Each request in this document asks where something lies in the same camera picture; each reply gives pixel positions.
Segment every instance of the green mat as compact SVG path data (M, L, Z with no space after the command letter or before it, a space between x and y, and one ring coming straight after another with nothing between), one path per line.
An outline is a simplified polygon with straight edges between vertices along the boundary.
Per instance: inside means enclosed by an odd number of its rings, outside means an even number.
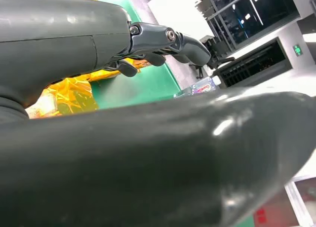
M100 0L123 7L133 22L141 21L129 0ZM92 82L92 93L101 109L135 105L172 98L179 86L166 65L149 66L135 77L122 75Z

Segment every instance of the screw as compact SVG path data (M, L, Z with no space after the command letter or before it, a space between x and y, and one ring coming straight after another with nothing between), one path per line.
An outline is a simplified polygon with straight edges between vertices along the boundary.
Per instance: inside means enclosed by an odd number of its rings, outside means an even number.
M175 33L173 30L167 30L166 34L169 41L173 42L175 40Z
M139 33L139 29L138 29L138 27L137 27L137 26L131 26L130 28L129 28L129 32L132 34L132 35L137 35L137 34L138 34Z

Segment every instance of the green exit sign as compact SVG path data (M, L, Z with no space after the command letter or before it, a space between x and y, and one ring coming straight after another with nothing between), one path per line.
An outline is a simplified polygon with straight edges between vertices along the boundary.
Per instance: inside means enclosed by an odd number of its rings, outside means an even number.
M303 54L303 52L302 51L301 47L299 47L299 44L294 45L293 48L294 49L294 52L296 54L297 57Z

